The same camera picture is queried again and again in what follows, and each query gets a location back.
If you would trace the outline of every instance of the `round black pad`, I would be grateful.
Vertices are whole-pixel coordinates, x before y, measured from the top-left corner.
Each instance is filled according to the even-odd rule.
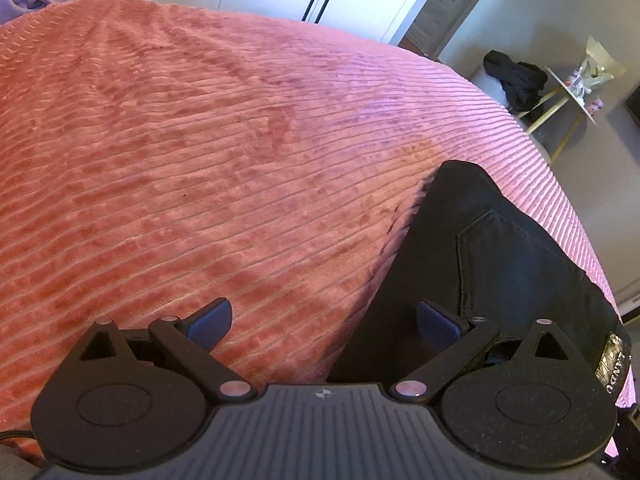
[[[96,426],[125,426],[151,409],[148,391],[134,384],[103,384],[82,394],[78,413]]]
[[[455,439],[485,459],[549,470],[606,446],[616,407],[587,368],[525,358],[459,378],[442,397],[442,418]]]
[[[43,389],[31,425],[46,456],[91,472],[144,468],[183,449],[206,402],[181,375],[120,359],[80,363]]]

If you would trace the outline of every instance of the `gold table leg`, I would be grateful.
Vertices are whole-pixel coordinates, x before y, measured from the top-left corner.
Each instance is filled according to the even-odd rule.
[[[575,132],[575,129],[578,127],[578,124],[580,124],[580,119],[582,117],[583,117],[582,113],[578,114],[578,116],[575,118],[574,124],[572,124],[569,130],[567,131],[567,133],[564,134],[564,137],[560,141],[560,144],[558,144],[558,147],[553,152],[553,155],[551,155],[552,164],[555,162],[556,158],[558,158],[558,155],[560,155],[560,152],[562,152],[562,150],[564,150],[564,148],[567,146],[569,140],[571,139],[571,136]]]
[[[560,99],[556,104],[554,104],[549,110],[543,113],[537,120],[534,122],[529,128],[527,128],[527,133],[532,134],[535,132],[542,124],[544,124],[549,117],[555,114],[560,108],[562,108],[565,104],[569,102],[571,99],[568,95],[565,95],[562,99]]]

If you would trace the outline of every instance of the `pink corduroy bedspread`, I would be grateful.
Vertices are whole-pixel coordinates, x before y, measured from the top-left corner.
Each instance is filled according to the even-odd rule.
[[[448,158],[481,164],[612,301],[511,116],[399,48],[80,0],[0,28],[0,95],[0,429],[28,424],[92,320],[146,326],[217,296],[235,313],[217,358],[258,384],[321,380]]]

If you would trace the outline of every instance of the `logo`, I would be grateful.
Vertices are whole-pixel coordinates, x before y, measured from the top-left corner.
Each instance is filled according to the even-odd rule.
[[[620,372],[623,369],[624,360],[625,360],[625,355],[622,352],[619,352],[618,353],[618,358],[616,359],[616,364],[613,367],[613,371],[611,373],[611,376],[609,377],[609,384],[607,384],[607,393],[609,393],[609,394],[613,393],[613,387],[618,382],[618,378],[620,376]]]
[[[325,400],[328,399],[329,397],[331,397],[334,393],[331,390],[327,390],[326,388],[323,388],[322,390],[320,390],[319,392],[314,393],[314,395],[316,397],[318,397],[319,399]]]

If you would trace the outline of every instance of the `wooden door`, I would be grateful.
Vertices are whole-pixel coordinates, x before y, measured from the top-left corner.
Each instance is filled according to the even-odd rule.
[[[435,58],[478,0],[427,0],[405,37]]]

